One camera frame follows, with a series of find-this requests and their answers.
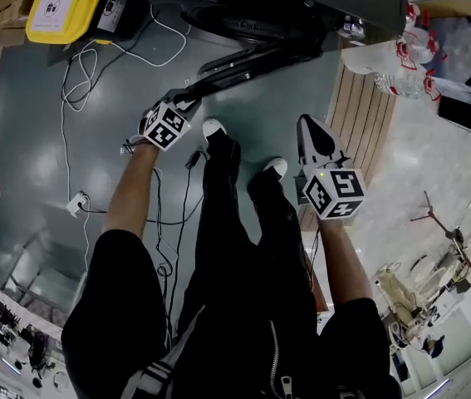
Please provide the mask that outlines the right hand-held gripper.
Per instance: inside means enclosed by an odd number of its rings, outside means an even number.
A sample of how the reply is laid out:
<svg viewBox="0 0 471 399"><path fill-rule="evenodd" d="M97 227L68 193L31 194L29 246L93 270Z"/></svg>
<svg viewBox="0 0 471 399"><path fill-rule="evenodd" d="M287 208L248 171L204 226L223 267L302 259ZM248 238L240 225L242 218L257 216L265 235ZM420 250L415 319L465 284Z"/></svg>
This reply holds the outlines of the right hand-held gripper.
<svg viewBox="0 0 471 399"><path fill-rule="evenodd" d="M309 204L319 220L356 215L367 196L364 177L341 151L340 139L331 128L312 116L301 115L297 146L302 167L295 177L298 204Z"/></svg>

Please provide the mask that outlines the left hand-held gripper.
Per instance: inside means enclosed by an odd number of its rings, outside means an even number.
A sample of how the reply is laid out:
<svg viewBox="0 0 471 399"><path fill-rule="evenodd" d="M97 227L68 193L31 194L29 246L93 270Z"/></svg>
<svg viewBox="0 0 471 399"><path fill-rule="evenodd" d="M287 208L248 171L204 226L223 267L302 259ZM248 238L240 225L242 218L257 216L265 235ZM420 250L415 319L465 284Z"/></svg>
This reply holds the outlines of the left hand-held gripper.
<svg viewBox="0 0 471 399"><path fill-rule="evenodd" d="M167 151L190 129L191 120L202 99L180 101L185 98L185 89L172 89L151 108L146 110L140 120L138 135Z"/></svg>

